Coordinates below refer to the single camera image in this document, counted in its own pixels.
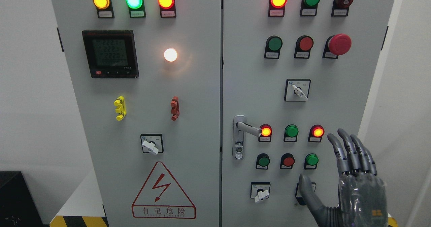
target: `lightning bolt symbol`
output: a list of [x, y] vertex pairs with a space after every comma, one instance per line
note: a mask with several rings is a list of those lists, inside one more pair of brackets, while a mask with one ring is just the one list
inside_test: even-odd
[[159, 182], [163, 179], [163, 177], [165, 176], [165, 174], [160, 174], [159, 179], [157, 179], [156, 183], [154, 184], [152, 189], [156, 189], [156, 188], [160, 188], [160, 187], [165, 187], [165, 189], [162, 191], [162, 193], [160, 193], [160, 195], [158, 197], [156, 197], [156, 199], [154, 200], [154, 202], [157, 202], [160, 200], [160, 196], [166, 191], [166, 189], [168, 189], [168, 187], [171, 184], [164, 184], [164, 185], [160, 185], [158, 186], [157, 184], [159, 184]]

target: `white indicator light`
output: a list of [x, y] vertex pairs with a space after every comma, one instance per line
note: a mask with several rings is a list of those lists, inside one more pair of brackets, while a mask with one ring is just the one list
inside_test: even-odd
[[165, 60], [168, 60], [169, 62], [174, 62], [178, 57], [177, 50], [173, 48], [166, 49], [163, 55], [165, 56]]

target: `white switch handle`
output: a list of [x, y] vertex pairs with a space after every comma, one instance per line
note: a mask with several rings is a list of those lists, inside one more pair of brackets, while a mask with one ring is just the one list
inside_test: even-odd
[[159, 149], [156, 148], [156, 145], [146, 140], [142, 142], [142, 147], [147, 148], [148, 151], [151, 152], [153, 155], [157, 155], [159, 153]]
[[294, 92], [296, 95], [298, 95], [299, 97], [303, 97], [305, 101], [308, 101], [308, 98], [306, 97], [305, 93], [299, 87], [295, 85], [292, 85], [292, 87], [294, 88]]
[[268, 198], [269, 197], [269, 192], [268, 192], [268, 190], [265, 190], [265, 191], [258, 191], [257, 192], [257, 196], [256, 197], [254, 197], [254, 202], [255, 203], [258, 203], [258, 202], [260, 202], [260, 201], [263, 201], [263, 200], [265, 200], [266, 198]]

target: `lcd display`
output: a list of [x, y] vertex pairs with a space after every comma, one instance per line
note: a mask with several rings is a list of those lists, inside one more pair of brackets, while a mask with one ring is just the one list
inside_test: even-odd
[[128, 66], [123, 39], [93, 39], [97, 66]]

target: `yellow terminal block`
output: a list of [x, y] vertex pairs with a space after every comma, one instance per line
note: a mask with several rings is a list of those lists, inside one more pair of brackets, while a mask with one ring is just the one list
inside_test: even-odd
[[114, 101], [114, 106], [116, 106], [115, 113], [118, 113], [117, 115], [117, 121], [123, 120], [123, 118], [126, 116], [126, 103], [123, 96], [119, 96]]

